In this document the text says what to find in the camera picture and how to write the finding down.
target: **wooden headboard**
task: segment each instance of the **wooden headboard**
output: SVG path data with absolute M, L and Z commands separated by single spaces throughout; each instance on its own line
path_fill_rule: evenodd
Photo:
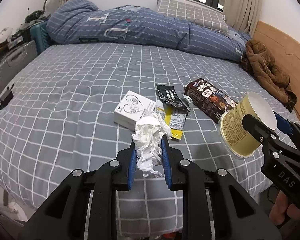
M 278 66 L 290 75 L 292 91 L 297 95 L 295 111 L 300 120 L 300 43 L 284 32 L 258 21 L 253 38 L 263 42 Z

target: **snack box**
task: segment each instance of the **snack box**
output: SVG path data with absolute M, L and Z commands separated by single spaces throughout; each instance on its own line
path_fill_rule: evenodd
M 202 78 L 189 83 L 185 95 L 191 97 L 193 103 L 215 123 L 218 123 L 225 111 L 231 110 L 237 104 L 224 92 Z
M 154 101 L 128 91 L 114 110 L 114 122 L 134 131 L 136 122 L 144 116 L 149 116 L 154 107 Z

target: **gray suitcase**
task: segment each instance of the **gray suitcase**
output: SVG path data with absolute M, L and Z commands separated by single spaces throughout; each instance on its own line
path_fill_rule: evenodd
M 35 41 L 14 48 L 0 61 L 0 94 L 9 82 L 38 56 Z

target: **metal screw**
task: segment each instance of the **metal screw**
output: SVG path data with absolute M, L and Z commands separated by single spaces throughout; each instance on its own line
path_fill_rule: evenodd
M 82 171 L 79 169 L 72 171 L 72 175 L 75 177 L 79 177 L 81 174 L 82 174 Z
M 225 169 L 220 169 L 220 170 L 218 170 L 218 174 L 220 176 L 226 176 L 227 175 L 227 171 Z
M 182 166 L 189 166 L 190 165 L 190 161 L 187 160 L 187 159 L 183 159 L 183 160 L 180 161 L 180 164 Z
M 273 156 L 276 158 L 276 159 L 279 159 L 279 154 L 277 152 L 273 152 Z
M 110 161 L 110 166 L 111 167 L 116 167 L 116 166 L 118 166 L 119 165 L 119 161 L 117 161 L 117 160 L 112 160 L 112 161 Z

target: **paper cup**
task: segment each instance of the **paper cup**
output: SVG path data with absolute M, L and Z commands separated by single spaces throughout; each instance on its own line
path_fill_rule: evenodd
M 224 112 L 218 122 L 218 131 L 229 153 L 239 159 L 251 157 L 260 146 L 260 142 L 242 126 L 242 119 L 247 114 L 253 115 L 271 130 L 277 128 L 272 108 L 255 92 L 249 92 L 233 109 Z

